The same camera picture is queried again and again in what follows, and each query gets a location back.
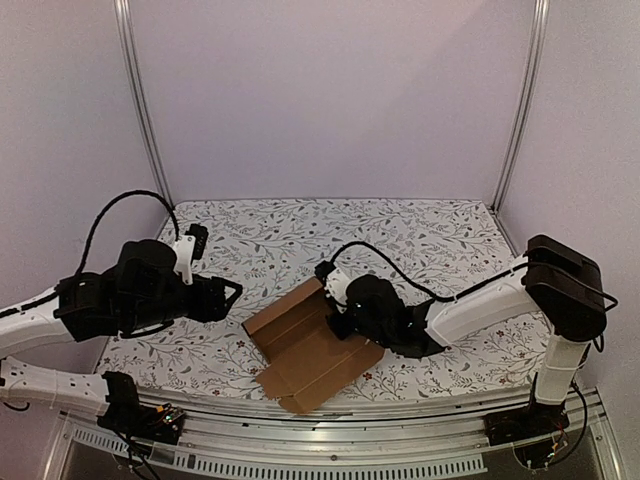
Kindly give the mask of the brown cardboard box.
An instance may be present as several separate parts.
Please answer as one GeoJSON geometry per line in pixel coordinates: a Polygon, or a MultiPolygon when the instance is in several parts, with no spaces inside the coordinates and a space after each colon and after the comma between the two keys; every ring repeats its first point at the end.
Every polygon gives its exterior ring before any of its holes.
{"type": "Polygon", "coordinates": [[[330,313],[322,284],[311,278],[243,322],[268,362],[256,381],[293,414],[316,410],[385,355],[362,336],[336,338],[326,322],[330,313]]]}

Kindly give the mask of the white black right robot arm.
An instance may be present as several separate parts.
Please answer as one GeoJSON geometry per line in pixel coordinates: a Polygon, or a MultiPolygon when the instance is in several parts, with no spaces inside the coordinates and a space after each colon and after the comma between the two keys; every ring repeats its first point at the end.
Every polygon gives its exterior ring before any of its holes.
{"type": "Polygon", "coordinates": [[[504,270],[458,293],[438,294],[388,264],[409,286],[425,294],[408,303],[393,283],[369,273],[352,278],[338,266],[339,248],[314,275],[332,312],[332,333],[345,340],[360,335],[399,357],[440,355],[481,333],[521,330],[523,342],[542,342],[543,354],[531,376],[533,401],[517,415],[517,427],[537,436],[552,424],[590,347],[602,348],[608,315],[619,301],[603,287],[591,258],[537,235],[504,270]]]}

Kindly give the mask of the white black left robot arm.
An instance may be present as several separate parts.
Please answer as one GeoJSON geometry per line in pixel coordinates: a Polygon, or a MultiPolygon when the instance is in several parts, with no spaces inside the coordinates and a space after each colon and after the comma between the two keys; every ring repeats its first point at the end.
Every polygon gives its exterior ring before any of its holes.
{"type": "Polygon", "coordinates": [[[240,284],[192,272],[202,255],[194,237],[169,246],[157,240],[126,242],[117,263],[102,273],[80,270],[39,298],[1,314],[1,397],[109,413],[128,434],[148,426],[135,382],[119,372],[90,375],[33,367],[15,354],[49,344],[98,337],[139,338],[187,318],[213,323],[226,318],[240,298],[240,284]]]}

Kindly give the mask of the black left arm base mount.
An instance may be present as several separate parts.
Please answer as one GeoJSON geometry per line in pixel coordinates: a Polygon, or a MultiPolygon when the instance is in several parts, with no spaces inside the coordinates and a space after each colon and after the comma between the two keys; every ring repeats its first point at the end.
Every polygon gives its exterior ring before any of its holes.
{"type": "Polygon", "coordinates": [[[99,427],[125,437],[178,444],[186,419],[182,408],[171,403],[141,404],[136,384],[127,374],[106,372],[101,377],[107,385],[107,410],[97,417],[99,427]]]}

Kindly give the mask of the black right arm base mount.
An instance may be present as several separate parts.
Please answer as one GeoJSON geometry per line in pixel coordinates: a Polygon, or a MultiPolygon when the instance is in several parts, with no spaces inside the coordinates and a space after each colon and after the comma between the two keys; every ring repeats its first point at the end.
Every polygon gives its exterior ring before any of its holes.
{"type": "Polygon", "coordinates": [[[570,422],[565,402],[547,405],[531,396],[523,407],[485,415],[483,425],[489,444],[496,446],[564,430],[570,422]]]}

